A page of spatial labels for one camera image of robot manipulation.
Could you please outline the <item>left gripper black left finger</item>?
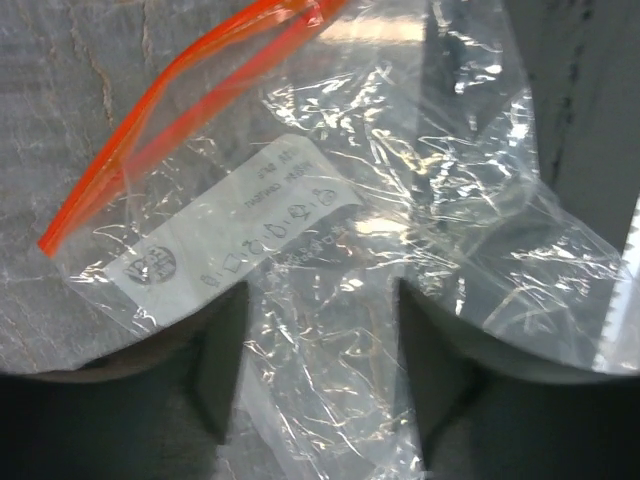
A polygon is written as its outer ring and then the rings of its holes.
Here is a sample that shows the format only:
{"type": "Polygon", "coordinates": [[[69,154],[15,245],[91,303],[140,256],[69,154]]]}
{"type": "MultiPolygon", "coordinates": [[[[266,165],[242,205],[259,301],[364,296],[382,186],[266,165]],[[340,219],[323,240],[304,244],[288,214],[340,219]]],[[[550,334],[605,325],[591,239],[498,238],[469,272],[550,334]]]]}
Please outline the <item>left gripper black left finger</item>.
{"type": "Polygon", "coordinates": [[[149,479],[177,393],[215,446],[241,375],[250,286],[241,281],[161,332],[75,371],[1,376],[4,479],[149,479]]]}

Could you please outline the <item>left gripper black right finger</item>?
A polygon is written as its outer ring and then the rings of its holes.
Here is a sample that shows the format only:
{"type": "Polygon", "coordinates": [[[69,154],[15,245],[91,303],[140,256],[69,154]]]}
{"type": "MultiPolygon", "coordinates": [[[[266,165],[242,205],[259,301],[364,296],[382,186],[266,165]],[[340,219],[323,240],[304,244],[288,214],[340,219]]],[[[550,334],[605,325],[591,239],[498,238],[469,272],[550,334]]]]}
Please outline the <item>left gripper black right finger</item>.
{"type": "Polygon", "coordinates": [[[636,479],[639,377],[581,369],[497,339],[410,284],[398,287],[425,465],[461,418],[479,479],[636,479]]]}

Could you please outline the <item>clear zip top bag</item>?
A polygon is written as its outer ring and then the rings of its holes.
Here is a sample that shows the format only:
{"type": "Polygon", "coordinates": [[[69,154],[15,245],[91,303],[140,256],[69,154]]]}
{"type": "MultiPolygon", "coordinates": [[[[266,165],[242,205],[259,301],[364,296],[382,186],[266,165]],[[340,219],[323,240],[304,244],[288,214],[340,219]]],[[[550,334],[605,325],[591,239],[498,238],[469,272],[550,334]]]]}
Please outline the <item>clear zip top bag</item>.
{"type": "Polygon", "coordinates": [[[40,240],[151,334],[250,281],[231,473],[415,477],[401,275],[500,340],[639,369],[621,256],[542,186],[500,4],[256,1],[159,75],[40,240]]]}

